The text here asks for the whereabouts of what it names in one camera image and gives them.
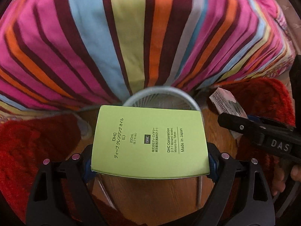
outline silver screw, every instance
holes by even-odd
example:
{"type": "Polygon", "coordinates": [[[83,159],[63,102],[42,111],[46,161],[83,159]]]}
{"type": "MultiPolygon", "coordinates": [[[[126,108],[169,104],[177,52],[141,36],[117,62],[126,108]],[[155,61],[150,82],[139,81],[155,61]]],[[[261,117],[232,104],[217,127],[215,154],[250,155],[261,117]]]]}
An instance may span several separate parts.
{"type": "Polygon", "coordinates": [[[78,160],[80,158],[80,154],[73,154],[72,160],[78,160]]]}
{"type": "Polygon", "coordinates": [[[49,162],[50,162],[49,159],[45,159],[45,160],[43,161],[43,164],[44,164],[44,165],[47,165],[49,162]]]}
{"type": "Polygon", "coordinates": [[[230,155],[228,153],[222,153],[222,158],[228,160],[230,158],[230,155]]]}
{"type": "Polygon", "coordinates": [[[252,158],[252,159],[251,159],[251,162],[252,162],[253,164],[258,164],[258,161],[257,161],[255,158],[252,158]]]}

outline dhc logo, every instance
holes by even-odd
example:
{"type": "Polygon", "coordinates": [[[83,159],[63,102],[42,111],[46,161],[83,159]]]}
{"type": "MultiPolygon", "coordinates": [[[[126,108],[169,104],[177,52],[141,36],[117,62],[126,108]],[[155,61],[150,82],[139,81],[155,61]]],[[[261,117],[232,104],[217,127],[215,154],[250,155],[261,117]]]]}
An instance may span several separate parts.
{"type": "Polygon", "coordinates": [[[271,146],[274,148],[277,148],[277,149],[281,149],[285,152],[287,152],[290,148],[289,144],[283,144],[282,142],[277,143],[277,141],[275,139],[273,139],[271,146]]]}
{"type": "Polygon", "coordinates": [[[145,144],[150,144],[151,143],[151,135],[150,134],[145,134],[144,135],[144,143],[145,144]]]}

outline wooden floor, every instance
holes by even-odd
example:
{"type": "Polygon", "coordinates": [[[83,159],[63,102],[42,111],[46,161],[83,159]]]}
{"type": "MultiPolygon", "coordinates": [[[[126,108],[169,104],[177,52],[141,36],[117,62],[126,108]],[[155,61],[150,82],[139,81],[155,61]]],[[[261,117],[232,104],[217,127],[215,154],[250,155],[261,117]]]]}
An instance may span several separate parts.
{"type": "MultiPolygon", "coordinates": [[[[97,113],[86,111],[81,113],[81,117],[95,128],[97,113]]],[[[221,152],[235,157],[236,141],[228,130],[218,125],[218,115],[208,109],[202,113],[207,141],[214,143],[221,152]]],[[[93,138],[82,141],[72,154],[82,152],[92,142],[93,138]]],[[[198,178],[139,180],[101,175],[101,179],[112,202],[124,217],[148,226],[167,223],[198,210],[213,188],[212,181],[204,176],[201,203],[198,206],[198,178]]],[[[107,203],[97,182],[94,183],[92,193],[107,203]]]]}

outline beige fabric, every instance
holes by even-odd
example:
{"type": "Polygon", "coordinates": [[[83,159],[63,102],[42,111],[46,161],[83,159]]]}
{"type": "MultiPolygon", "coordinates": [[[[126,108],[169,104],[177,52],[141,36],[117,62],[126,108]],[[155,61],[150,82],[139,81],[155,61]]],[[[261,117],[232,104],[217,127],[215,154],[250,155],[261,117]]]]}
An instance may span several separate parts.
{"type": "Polygon", "coordinates": [[[301,20],[289,0],[276,0],[285,15],[288,32],[296,48],[296,53],[301,54],[301,20]]]}

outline black square logo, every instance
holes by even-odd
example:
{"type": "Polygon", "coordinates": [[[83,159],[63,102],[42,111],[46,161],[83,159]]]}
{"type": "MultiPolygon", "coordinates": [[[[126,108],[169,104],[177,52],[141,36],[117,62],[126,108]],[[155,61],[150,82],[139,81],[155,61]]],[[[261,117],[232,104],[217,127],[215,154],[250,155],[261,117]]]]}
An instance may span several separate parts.
{"type": "Polygon", "coordinates": [[[150,134],[144,134],[144,143],[145,144],[151,143],[151,135],[150,134]]]}

